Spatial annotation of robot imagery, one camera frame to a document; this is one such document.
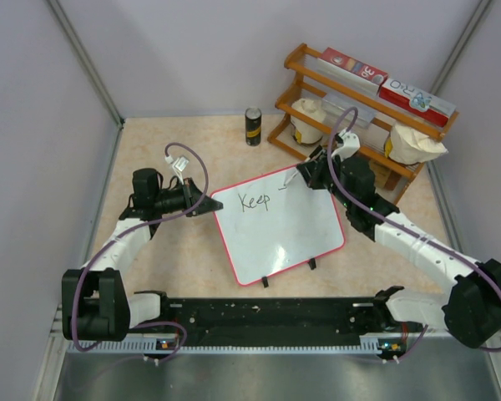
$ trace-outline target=gray wall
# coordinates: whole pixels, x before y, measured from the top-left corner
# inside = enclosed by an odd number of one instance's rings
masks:
[[[466,48],[442,97],[460,111],[437,162],[465,250],[501,261],[501,1]]]
[[[28,399],[115,125],[41,0],[0,0],[0,401]]]
[[[61,0],[121,113],[274,109],[301,42],[428,89],[478,0]]]

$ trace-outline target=gray floor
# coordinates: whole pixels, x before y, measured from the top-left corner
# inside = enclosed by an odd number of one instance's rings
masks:
[[[487,356],[454,340],[425,339],[397,365],[338,356],[181,356],[156,368],[120,355],[69,354],[56,401],[501,399]],[[85,386],[74,392],[70,386]]]

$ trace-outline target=black marker writing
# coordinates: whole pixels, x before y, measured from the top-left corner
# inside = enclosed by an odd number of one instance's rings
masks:
[[[267,202],[271,200],[271,198],[267,195],[260,195],[258,199],[255,198],[250,198],[250,200],[245,203],[245,198],[247,197],[247,194],[244,194],[243,197],[241,197],[240,194],[237,194],[238,197],[240,198],[241,202],[241,209],[243,213],[245,213],[245,208],[247,209],[255,209],[259,205],[263,205],[266,207],[266,211],[269,211],[269,208],[267,207]]]

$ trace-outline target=red border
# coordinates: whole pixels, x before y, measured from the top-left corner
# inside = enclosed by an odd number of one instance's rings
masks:
[[[276,173],[280,173],[281,171],[284,171],[284,170],[289,170],[290,168],[292,167],[295,167],[296,165],[290,165],[288,167],[284,167],[283,169],[279,169],[279,170],[275,170],[275,171],[272,171],[271,173],[267,173],[267,174],[263,174],[263,175],[258,175],[257,177],[254,177],[254,178],[250,178],[249,180],[244,180],[242,182],[238,182],[237,184],[234,184],[234,185],[229,185],[229,186],[226,186],[225,188],[221,188],[219,190],[214,190],[210,196],[213,197],[213,195],[215,195],[217,192],[221,192],[223,190],[229,190],[230,188],[234,188],[235,186],[238,186],[238,185],[241,185],[241,184],[246,184],[247,182],[250,182],[250,181],[254,181],[254,180],[258,180],[260,178],[264,178],[264,177],[267,177],[268,175],[272,175],[272,174],[276,174]],[[332,200],[332,204],[334,205],[334,210],[336,211],[336,217],[337,217],[337,222],[338,222],[338,225],[340,226],[340,230],[342,231],[342,236],[343,236],[343,244],[341,246],[339,246],[338,248],[334,248],[334,249],[331,249],[330,251],[328,252],[325,252],[325,253],[322,253],[321,255],[318,255],[318,256],[315,256],[315,258],[319,258],[319,257],[322,257],[322,256],[325,256],[325,255],[328,255],[329,253],[333,253],[334,251],[339,251],[340,249],[342,249],[344,246],[345,246],[345,242],[346,242],[346,239],[345,239],[345,231],[343,230],[343,226],[342,226],[342,221],[340,220],[340,214],[337,210],[337,205],[336,205],[336,202],[334,201],[334,196],[331,194],[331,200]],[[221,240],[223,240],[223,246],[225,247],[225,252],[226,252],[226,255],[228,256],[228,260],[230,261],[230,266],[232,267],[232,271],[234,272],[234,277],[235,277],[235,280],[237,281],[237,283],[242,286],[242,287],[248,287],[252,284],[256,284],[257,282],[259,282],[261,279],[258,279],[254,282],[249,282],[247,284],[242,284],[240,283],[240,281],[238,280],[237,278],[237,274],[235,273],[235,268],[234,268],[234,263],[232,262],[232,258],[230,257],[230,253],[228,252],[228,246],[226,246],[226,241],[225,241],[225,236],[223,235],[223,231],[221,230],[220,228],[220,224],[219,224],[219,219],[217,219],[217,213],[214,211],[214,217],[215,217],[215,223],[217,224],[217,228],[219,229],[219,233],[220,233],[220,237],[221,237]],[[293,265],[293,266],[289,266],[283,270],[280,270],[279,272],[275,272],[275,273],[272,273],[270,274],[269,276],[267,277],[273,277],[277,274],[280,274],[282,272],[285,272],[287,270],[290,270],[292,269],[293,267],[297,267],[297,266],[300,266],[300,265],[304,265],[305,263],[308,263],[308,261],[302,261],[301,263],[297,263],[296,265]]]

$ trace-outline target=black can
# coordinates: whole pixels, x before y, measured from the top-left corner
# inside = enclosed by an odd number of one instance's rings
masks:
[[[250,146],[257,146],[261,141],[261,110],[250,107],[245,110],[245,140]]]

